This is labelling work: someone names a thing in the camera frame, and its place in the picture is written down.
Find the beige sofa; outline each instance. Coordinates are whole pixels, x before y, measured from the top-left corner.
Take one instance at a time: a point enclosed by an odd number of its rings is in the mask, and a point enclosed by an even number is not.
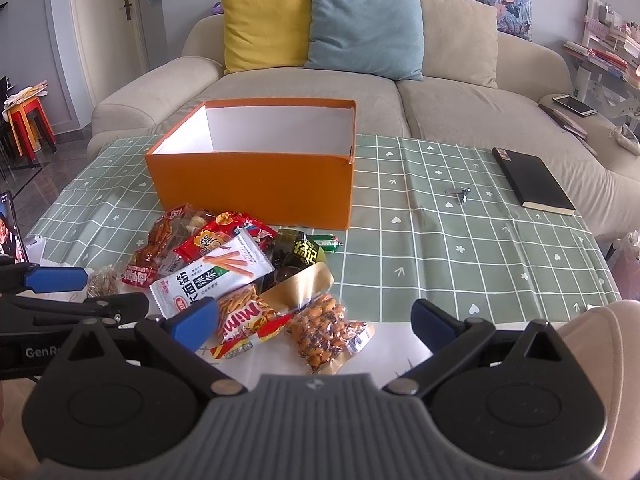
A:
[[[564,59],[543,46],[498,34],[498,89],[425,77],[270,68],[223,76],[223,16],[198,22],[174,59],[117,91],[94,110],[88,155],[120,137],[165,133],[197,103],[258,96],[317,96],[358,102],[357,131],[494,146],[540,156],[601,241],[640,228],[640,170],[609,137],[602,116],[577,118],[598,160],[538,108],[572,90]]]

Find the door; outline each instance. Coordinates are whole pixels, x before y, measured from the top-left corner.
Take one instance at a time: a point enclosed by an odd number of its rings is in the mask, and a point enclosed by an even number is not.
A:
[[[76,41],[94,106],[142,75],[134,0],[71,0]]]

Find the beige pillow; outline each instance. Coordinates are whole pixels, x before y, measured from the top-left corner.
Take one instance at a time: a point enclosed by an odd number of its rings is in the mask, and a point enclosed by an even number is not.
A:
[[[474,0],[420,0],[422,74],[498,88],[497,10]]]

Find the orange box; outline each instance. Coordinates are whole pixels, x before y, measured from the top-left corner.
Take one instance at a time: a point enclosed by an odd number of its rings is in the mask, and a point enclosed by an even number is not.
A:
[[[145,155],[160,202],[234,210],[267,224],[349,227],[355,101],[208,101]]]

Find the red snack bag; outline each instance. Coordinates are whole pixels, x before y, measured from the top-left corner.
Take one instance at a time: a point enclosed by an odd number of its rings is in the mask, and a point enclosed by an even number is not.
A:
[[[151,285],[158,277],[159,269],[172,245],[180,243],[189,235],[185,224],[196,213],[197,211],[190,204],[185,204],[172,209],[156,220],[149,231],[146,246],[140,247],[131,255],[122,278],[123,283],[140,287]],[[176,269],[183,265],[182,262],[166,263],[167,266],[176,267]]]
[[[244,215],[244,218],[246,219],[244,228],[249,232],[251,238],[253,238],[258,244],[258,247],[264,251],[278,233],[271,229],[267,224],[260,222],[249,215]]]
[[[218,300],[220,324],[216,335],[221,343],[212,349],[215,360],[229,359],[278,335],[292,314],[278,317],[250,284]]]
[[[225,211],[207,223],[199,232],[174,251],[188,264],[210,253],[236,236],[240,229],[247,229],[251,238],[264,249],[276,232],[262,222],[233,211]]]
[[[237,355],[250,350],[254,346],[277,336],[291,320],[292,316],[293,314],[286,314],[285,316],[272,319],[265,323],[264,326],[260,327],[256,333],[249,336],[238,335],[218,346],[210,348],[209,351],[211,352],[211,355],[213,355],[214,361],[236,357]]]

